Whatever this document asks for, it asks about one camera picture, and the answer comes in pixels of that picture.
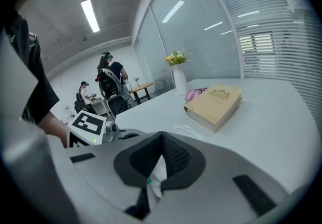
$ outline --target pink book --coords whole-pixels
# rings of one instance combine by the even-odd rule
[[[198,95],[202,94],[205,90],[208,88],[200,88],[200,89],[193,89],[188,92],[186,95],[186,103],[192,101],[194,98],[196,98]]]

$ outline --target white cloth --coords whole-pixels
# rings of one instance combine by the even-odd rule
[[[87,93],[86,93],[85,88],[81,88],[80,93],[81,93],[81,96],[82,96],[83,100],[85,101],[85,105],[90,104],[91,101],[89,99],[86,99],[86,97],[85,97],[85,96],[88,96]]]

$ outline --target white wall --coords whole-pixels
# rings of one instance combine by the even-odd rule
[[[132,46],[109,50],[109,52],[113,55],[114,61],[120,62],[124,65],[133,88],[137,86],[133,80],[135,77],[140,77],[140,84],[145,83],[136,53]],[[95,83],[97,66],[99,64],[101,54],[102,51],[83,57],[49,78],[52,88],[60,99],[60,101],[51,109],[51,112],[59,120],[66,120],[67,116],[63,111],[66,105],[68,105],[73,113],[76,114],[74,102],[76,100],[76,93],[82,81],[88,82],[89,86],[86,88],[86,91],[89,94],[96,93],[98,97],[101,97],[99,86]],[[145,91],[143,90],[138,92],[138,95],[139,97],[145,96]]]

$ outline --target person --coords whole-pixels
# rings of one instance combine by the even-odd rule
[[[110,65],[110,62],[112,61],[113,61],[113,55],[108,51],[103,52],[100,58],[100,63],[97,66],[97,69],[98,70],[101,69],[105,73],[107,73],[108,70],[112,71],[118,83],[120,84],[120,89],[119,89],[120,95],[124,97],[127,105],[133,108],[134,102],[125,84],[125,81],[128,79],[127,72],[125,71],[124,66],[119,62],[113,62]]]
[[[96,111],[95,109],[93,108],[91,102],[95,99],[94,96],[89,96],[87,95],[86,93],[86,86],[89,85],[88,83],[86,82],[82,82],[80,84],[80,88],[78,90],[78,92],[80,93],[80,95],[82,96],[82,99],[84,100],[85,102],[85,108],[87,109],[88,112],[92,113],[92,114],[95,114],[96,115]]]
[[[25,66],[38,79],[22,118],[36,123],[46,134],[59,137],[64,147],[67,147],[65,126],[50,112],[59,98],[45,75],[37,36],[29,32],[27,21],[20,15],[28,1],[30,0],[16,0],[14,8],[8,12],[4,21],[9,42]]]

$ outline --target white vase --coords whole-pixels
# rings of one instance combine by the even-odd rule
[[[171,68],[175,79],[177,94],[186,95],[188,93],[187,80],[180,64],[172,65]]]

